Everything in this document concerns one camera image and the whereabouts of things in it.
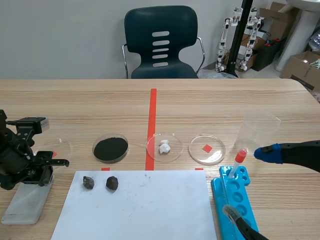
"black powder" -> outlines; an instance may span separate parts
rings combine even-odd
[[[114,161],[120,158],[128,150],[128,143],[126,140],[120,137],[111,137],[105,140],[100,141],[94,148],[94,156],[105,163],[116,163],[121,159]]]

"blue plastic holder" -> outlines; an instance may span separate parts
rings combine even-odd
[[[228,178],[232,166],[221,166],[220,177],[211,181],[212,192],[218,214],[223,240],[245,240],[238,228],[222,212],[226,204],[234,206],[246,223],[258,232],[258,226],[252,211],[245,186],[250,184],[247,169],[239,166],[233,178]]]

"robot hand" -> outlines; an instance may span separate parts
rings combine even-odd
[[[6,121],[0,109],[0,187],[11,190],[19,182],[38,184],[43,187],[52,179],[52,166],[69,166],[66,159],[52,159],[52,151],[39,151],[36,156],[31,149],[33,136],[49,128],[46,117],[25,117]],[[16,134],[6,125],[14,125]]]
[[[281,143],[260,147],[254,152],[256,159],[267,163],[295,164],[320,173],[320,140],[301,143]]]

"clear plastic cup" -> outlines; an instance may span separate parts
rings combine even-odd
[[[246,149],[249,155],[268,145],[270,139],[280,127],[281,120],[270,112],[249,111],[243,117],[243,123],[235,140],[237,150]]]

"black pole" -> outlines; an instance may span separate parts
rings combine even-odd
[[[236,62],[237,57],[242,41],[242,37],[244,36],[244,32],[246,30],[247,21],[249,17],[249,13],[252,7],[253,0],[243,0],[241,7],[243,8],[241,20],[239,21],[238,25],[236,26],[234,38],[232,41],[232,46],[230,49],[230,55],[228,59],[228,63],[226,65],[225,72],[231,75],[234,75],[237,77],[237,74],[235,72],[236,69]]]

